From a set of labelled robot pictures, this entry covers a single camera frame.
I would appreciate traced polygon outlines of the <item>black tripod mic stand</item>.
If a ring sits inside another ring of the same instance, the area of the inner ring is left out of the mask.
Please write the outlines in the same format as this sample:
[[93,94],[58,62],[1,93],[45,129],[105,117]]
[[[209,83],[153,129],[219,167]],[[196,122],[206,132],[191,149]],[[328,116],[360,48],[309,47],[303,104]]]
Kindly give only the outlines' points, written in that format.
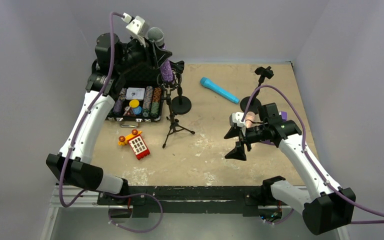
[[168,90],[165,89],[165,84],[167,82],[163,82],[163,78],[162,78],[161,73],[158,75],[156,82],[157,82],[158,86],[162,89],[161,99],[166,102],[166,104],[168,106],[168,110],[169,110],[169,115],[166,117],[166,119],[170,122],[170,125],[169,125],[168,133],[165,137],[164,143],[162,144],[162,148],[164,149],[167,145],[167,141],[168,141],[169,136],[171,136],[175,133],[181,132],[181,131],[187,131],[192,135],[195,135],[196,132],[180,125],[179,119],[176,118],[177,115],[174,112],[172,112],[171,98],[176,97],[177,92],[173,91],[170,94],[170,96],[166,95],[168,93]]

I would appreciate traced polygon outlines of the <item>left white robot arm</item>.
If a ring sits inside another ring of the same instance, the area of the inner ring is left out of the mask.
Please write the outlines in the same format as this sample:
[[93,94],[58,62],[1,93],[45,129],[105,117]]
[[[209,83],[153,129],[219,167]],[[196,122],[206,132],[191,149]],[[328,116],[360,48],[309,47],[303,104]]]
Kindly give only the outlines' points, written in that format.
[[127,180],[92,165],[92,155],[104,121],[126,83],[125,75],[138,67],[159,69],[172,56],[163,46],[164,37],[151,34],[144,38],[144,44],[138,39],[122,43],[116,34],[110,33],[97,38],[96,59],[79,116],[59,152],[46,159],[60,185],[114,195],[122,194],[128,187]]

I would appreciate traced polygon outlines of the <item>purple glitter microphone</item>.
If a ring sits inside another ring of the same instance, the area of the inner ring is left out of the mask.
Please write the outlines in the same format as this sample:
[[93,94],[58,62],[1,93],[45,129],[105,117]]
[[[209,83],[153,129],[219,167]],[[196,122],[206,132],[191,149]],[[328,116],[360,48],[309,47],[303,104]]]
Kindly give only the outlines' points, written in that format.
[[172,53],[165,49],[165,36],[163,30],[159,27],[151,27],[147,32],[147,39],[152,43],[152,46],[155,49],[157,66],[160,69],[162,81],[172,83],[174,81],[174,75],[169,61],[169,57],[172,56]]

